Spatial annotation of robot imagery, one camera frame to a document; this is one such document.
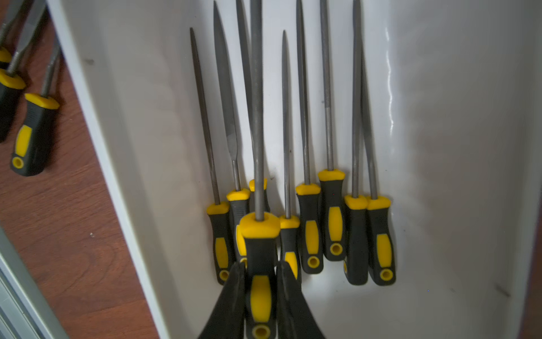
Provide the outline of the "black handled round file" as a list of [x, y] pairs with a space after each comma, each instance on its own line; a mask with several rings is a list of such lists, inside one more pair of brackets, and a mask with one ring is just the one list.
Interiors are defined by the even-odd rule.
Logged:
[[352, 285], [364, 285], [368, 281], [368, 237], [366, 233], [367, 199], [359, 192], [359, 161], [361, 133], [361, 76], [362, 76], [362, 36], [361, 2], [353, 2], [353, 94], [352, 94], [352, 189], [345, 196], [347, 207], [347, 258], [344, 272]]

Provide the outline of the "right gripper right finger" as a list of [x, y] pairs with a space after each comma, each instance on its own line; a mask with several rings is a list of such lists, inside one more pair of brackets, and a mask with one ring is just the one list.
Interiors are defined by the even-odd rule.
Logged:
[[303, 296], [290, 265], [277, 265], [278, 338], [325, 338]]

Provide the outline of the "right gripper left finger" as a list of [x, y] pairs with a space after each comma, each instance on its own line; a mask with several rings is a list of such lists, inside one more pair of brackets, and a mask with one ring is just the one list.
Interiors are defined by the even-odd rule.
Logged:
[[230, 275], [199, 338], [244, 338], [246, 269], [231, 267]]

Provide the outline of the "file yellow black handle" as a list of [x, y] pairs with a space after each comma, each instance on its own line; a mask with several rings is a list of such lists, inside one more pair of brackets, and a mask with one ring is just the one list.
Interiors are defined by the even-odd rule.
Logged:
[[335, 169], [333, 148], [333, 109], [330, 70], [330, 36], [327, 1], [320, 2], [320, 26], [323, 62], [325, 140], [327, 169], [319, 172], [323, 189], [323, 227], [325, 256], [330, 261], [343, 260], [346, 246], [343, 221], [342, 185], [344, 172]]
[[250, 191], [241, 186], [239, 176], [237, 126], [234, 117], [234, 93], [231, 87], [230, 59], [222, 20], [216, 2], [213, 3], [213, 31], [224, 128], [234, 178], [234, 190], [227, 194], [227, 200], [230, 202], [231, 208], [231, 233], [234, 238], [236, 260], [245, 264], [245, 240], [242, 234], [239, 233], [238, 226], [241, 219], [249, 213], [248, 201], [250, 199]]
[[220, 199], [196, 34], [193, 28], [190, 28], [189, 32], [193, 70], [196, 79], [200, 117], [203, 127], [203, 138], [206, 145], [207, 161], [209, 164], [211, 187], [213, 191], [213, 204], [207, 207], [206, 213], [210, 219], [212, 227], [213, 260], [215, 264], [217, 282], [220, 285], [224, 285], [230, 275], [231, 266], [235, 262], [233, 240], [230, 233], [230, 205], [225, 201], [221, 201]]
[[364, 55], [361, 56], [361, 65], [361, 118], [370, 190], [366, 212], [368, 221], [369, 273], [376, 285], [389, 286], [396, 281], [395, 253], [389, 227], [391, 200], [378, 193], [367, 66]]
[[320, 238], [318, 214], [321, 188], [311, 182], [306, 50], [301, 1], [296, 3], [296, 51], [303, 155], [303, 184], [296, 187], [301, 217], [301, 265], [305, 273], [318, 274], [323, 270], [323, 240]]

